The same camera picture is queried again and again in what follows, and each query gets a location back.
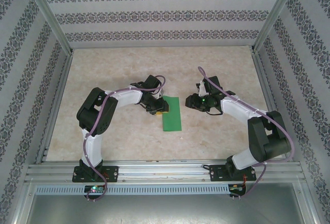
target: green sponge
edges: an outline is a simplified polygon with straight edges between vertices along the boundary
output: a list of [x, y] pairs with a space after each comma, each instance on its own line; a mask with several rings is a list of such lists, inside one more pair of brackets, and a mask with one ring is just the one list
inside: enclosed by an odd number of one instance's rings
[[169, 112], [163, 113], [163, 131], [181, 131], [181, 114], [178, 97], [163, 96], [169, 104]]

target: marble-patterned floor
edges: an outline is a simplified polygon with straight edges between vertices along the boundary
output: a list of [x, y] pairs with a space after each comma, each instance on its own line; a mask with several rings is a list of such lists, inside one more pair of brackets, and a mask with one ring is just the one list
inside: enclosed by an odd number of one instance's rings
[[76, 114], [92, 88], [116, 90], [144, 81], [149, 74], [164, 75], [164, 94], [179, 97], [182, 131], [163, 132], [161, 116], [152, 116], [141, 106], [122, 107], [104, 133], [103, 159], [215, 159], [244, 150], [248, 132], [238, 120], [185, 107], [186, 97], [197, 92], [195, 84], [202, 79], [198, 66], [208, 76], [218, 76], [225, 90], [266, 110], [247, 46], [76, 50], [47, 160], [81, 158], [83, 136]]

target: purple cable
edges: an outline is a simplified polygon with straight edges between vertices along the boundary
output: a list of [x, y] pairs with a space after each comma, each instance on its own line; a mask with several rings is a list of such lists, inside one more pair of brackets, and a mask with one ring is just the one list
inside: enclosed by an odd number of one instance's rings
[[[105, 195], [105, 193], [107, 192], [107, 189], [108, 189], [108, 184], [107, 184], [107, 180], [105, 179], [105, 177], [95, 169], [95, 167], [92, 165], [92, 163], [90, 162], [90, 160], [89, 160], [89, 158], [88, 158], [88, 154], [87, 154], [87, 151], [86, 151], [86, 142], [87, 142], [87, 138], [88, 138], [91, 134], [93, 134], [93, 132], [95, 131], [95, 129], [96, 129], [96, 127], [97, 127], [97, 124], [98, 124], [98, 122], [100, 121], [100, 118], [101, 118], [101, 115], [102, 115], [102, 112], [103, 112], [103, 109], [104, 109], [105, 103], [107, 102], [108, 98], [109, 98], [111, 95], [115, 94], [116, 92], [130, 91], [131, 89], [133, 89], [133, 90], [139, 90], [139, 91], [156, 91], [156, 90], [158, 90], [158, 89], [163, 88], [163, 86], [165, 85], [165, 82], [166, 82], [165, 77], [162, 76], [162, 75], [157, 75], [157, 76], [155, 76], [155, 77], [156, 77], [156, 78], [161, 77], [161, 78], [164, 80], [163, 83], [162, 83], [160, 86], [156, 87], [156, 88], [153, 88], [153, 89], [144, 89], [144, 88], [128, 87], [128, 88], [123, 88], [123, 89], [119, 89], [119, 90], [117, 90], [117, 91], [110, 92], [110, 93], [104, 98], [104, 100], [103, 100], [103, 103], [102, 103], [101, 109], [100, 109], [100, 111], [98, 112], [97, 119], [96, 119], [96, 121], [95, 121], [95, 123], [94, 123], [93, 128], [91, 129], [91, 131], [90, 131], [89, 133], [86, 134], [86, 136], [85, 136], [85, 138], [84, 138], [84, 144], [83, 144], [82, 148], [83, 148], [83, 150], [84, 150], [84, 156], [85, 156], [85, 158], [86, 158], [86, 160], [87, 160], [87, 163], [88, 163], [88, 165], [90, 166], [90, 168], [92, 168], [92, 170], [95, 171], [95, 173], [96, 173], [97, 175], [100, 176], [100, 178], [104, 181], [104, 184], [105, 184], [105, 185], [104, 185], [104, 191], [103, 191], [103, 193], [102, 193], [98, 198], [93, 199], [93, 202], [99, 201], [101, 198], [104, 197], [104, 195]], [[90, 194], [90, 193], [91, 193], [91, 191], [88, 191], [88, 192], [87, 192], [87, 195], [86, 195], [87, 201], [90, 200], [90, 198], [89, 198], [89, 194]]]
[[[219, 91], [221, 91], [223, 94], [225, 94], [227, 97], [229, 97], [230, 99], [232, 99], [233, 101], [237, 101], [238, 103], [242, 104], [243, 106], [249, 108], [250, 110], [252, 110], [253, 112], [255, 113], [258, 113], [259, 115], [265, 117], [268, 121], [270, 121], [271, 123], [273, 123], [276, 127], [279, 128], [279, 130], [281, 130], [284, 135], [288, 138], [289, 142], [290, 142], [290, 145], [291, 145], [291, 153], [290, 155], [285, 158], [285, 159], [280, 159], [280, 160], [268, 160], [267, 162], [273, 162], [273, 163], [280, 163], [280, 162], [286, 162], [290, 159], [293, 158], [293, 155], [294, 155], [294, 143], [293, 143], [293, 140], [291, 139], [290, 135], [288, 134], [288, 132], [281, 126], [279, 125], [276, 121], [274, 121], [273, 119], [271, 119], [270, 117], [268, 117], [267, 115], [265, 115], [264, 113], [260, 112], [258, 109], [252, 107], [251, 105], [233, 97], [232, 95], [229, 95], [227, 92], [225, 92], [223, 89], [221, 89], [219, 86], [217, 86], [215, 83], [213, 83], [207, 76], [206, 76], [206, 73], [204, 71], [204, 69], [202, 67], [198, 67], [198, 70], [199, 72], [204, 76], [204, 78], [210, 82], [211, 85], [213, 85], [214, 87], [216, 87]], [[255, 187], [256, 185], [259, 183], [259, 181], [261, 180], [262, 176], [264, 175], [265, 171], [266, 171], [266, 162], [262, 162], [262, 163], [258, 163], [258, 164], [255, 164], [253, 165], [254, 167], [257, 167], [257, 166], [264, 166], [263, 168], [263, 171], [262, 173], [260, 174], [260, 176], [258, 177], [258, 179], [256, 180], [256, 182], [252, 185], [252, 187], [249, 189], [249, 191], [247, 193], [244, 194], [244, 196], [248, 195]]]

